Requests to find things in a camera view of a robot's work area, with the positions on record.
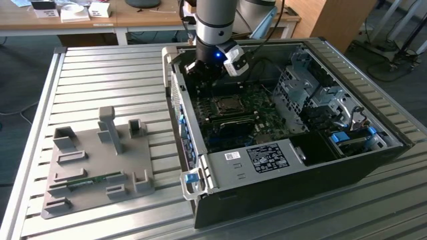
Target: green circuit board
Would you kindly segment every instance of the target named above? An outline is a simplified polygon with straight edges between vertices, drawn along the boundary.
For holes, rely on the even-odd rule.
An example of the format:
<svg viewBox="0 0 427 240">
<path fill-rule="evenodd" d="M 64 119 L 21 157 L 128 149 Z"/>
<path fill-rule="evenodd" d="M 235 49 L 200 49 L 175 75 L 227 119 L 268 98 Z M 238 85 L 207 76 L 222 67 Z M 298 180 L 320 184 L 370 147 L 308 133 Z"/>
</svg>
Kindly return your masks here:
<svg viewBox="0 0 427 240">
<path fill-rule="evenodd" d="M 248 86 L 239 94 L 192 99 L 208 152 L 248 147 L 291 135 L 278 114 L 271 91 Z"/>
</svg>

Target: barcode sticker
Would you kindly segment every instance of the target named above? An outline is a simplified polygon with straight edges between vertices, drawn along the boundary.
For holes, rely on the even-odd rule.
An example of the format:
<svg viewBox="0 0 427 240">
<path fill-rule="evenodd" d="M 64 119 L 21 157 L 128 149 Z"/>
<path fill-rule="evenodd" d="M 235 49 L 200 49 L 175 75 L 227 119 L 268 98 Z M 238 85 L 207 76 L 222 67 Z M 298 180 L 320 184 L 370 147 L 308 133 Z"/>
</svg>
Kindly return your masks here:
<svg viewBox="0 0 427 240">
<path fill-rule="evenodd" d="M 94 27 L 106 27 L 106 26 L 114 26 L 112 23 L 95 23 Z"/>
<path fill-rule="evenodd" d="M 226 160 L 232 160 L 232 159 L 240 158 L 240 154 L 238 151 L 226 153 L 224 155 L 226 155 Z"/>
</svg>

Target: slotted metal surface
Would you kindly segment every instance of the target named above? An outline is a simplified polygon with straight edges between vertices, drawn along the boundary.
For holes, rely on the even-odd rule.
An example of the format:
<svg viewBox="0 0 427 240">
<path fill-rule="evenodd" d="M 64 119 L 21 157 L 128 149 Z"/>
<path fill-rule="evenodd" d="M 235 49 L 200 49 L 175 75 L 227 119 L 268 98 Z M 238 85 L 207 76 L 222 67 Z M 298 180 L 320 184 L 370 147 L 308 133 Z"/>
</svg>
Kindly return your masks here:
<svg viewBox="0 0 427 240">
<path fill-rule="evenodd" d="M 180 163 L 162 90 L 163 45 L 70 48 L 59 54 L 49 103 L 21 200 L 4 239 L 423 239 L 427 237 L 426 128 L 343 55 L 311 44 L 416 143 L 358 184 L 254 216 L 194 229 L 179 182 Z M 156 191 L 152 195 L 57 218 L 40 217 L 56 127 L 98 128 L 98 107 L 116 107 L 116 124 L 147 122 Z"/>
</svg>

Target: wooden cabinet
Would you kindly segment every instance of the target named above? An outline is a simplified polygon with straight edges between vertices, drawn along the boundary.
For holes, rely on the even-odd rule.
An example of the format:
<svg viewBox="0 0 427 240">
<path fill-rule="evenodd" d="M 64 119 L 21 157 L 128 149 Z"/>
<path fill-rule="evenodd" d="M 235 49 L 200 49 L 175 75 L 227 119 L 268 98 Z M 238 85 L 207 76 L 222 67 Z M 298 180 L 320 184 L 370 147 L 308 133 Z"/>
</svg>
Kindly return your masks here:
<svg viewBox="0 0 427 240">
<path fill-rule="evenodd" d="M 344 52 L 376 0 L 286 0 L 302 17 L 292 38 L 324 37 Z"/>
</svg>

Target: wooden desk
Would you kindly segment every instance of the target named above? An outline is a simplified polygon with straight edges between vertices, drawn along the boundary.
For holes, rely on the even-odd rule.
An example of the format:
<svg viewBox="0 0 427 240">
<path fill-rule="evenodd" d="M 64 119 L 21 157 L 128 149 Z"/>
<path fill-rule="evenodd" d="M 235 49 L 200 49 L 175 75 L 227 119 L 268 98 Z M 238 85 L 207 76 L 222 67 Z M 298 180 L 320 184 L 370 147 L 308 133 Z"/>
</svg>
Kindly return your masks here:
<svg viewBox="0 0 427 240">
<path fill-rule="evenodd" d="M 152 9 L 139 9 L 127 5 L 124 0 L 110 0 L 110 18 L 92 17 L 91 21 L 62 23 L 59 17 L 37 18 L 31 7 L 17 7 L 11 0 L 0 0 L 0 37 L 115 33 L 119 45 L 127 45 L 128 32 L 184 30 L 179 17 L 178 0 L 162 0 Z M 299 16 L 283 13 L 279 27 L 282 38 L 291 38 Z"/>
<path fill-rule="evenodd" d="M 110 18 L 94 17 L 91 21 L 62 23 L 59 17 L 37 18 L 31 6 L 17 7 L 11 0 L 0 0 L 0 30 L 80 29 L 98 25 L 118 25 L 116 0 L 110 0 L 112 15 Z"/>
</svg>

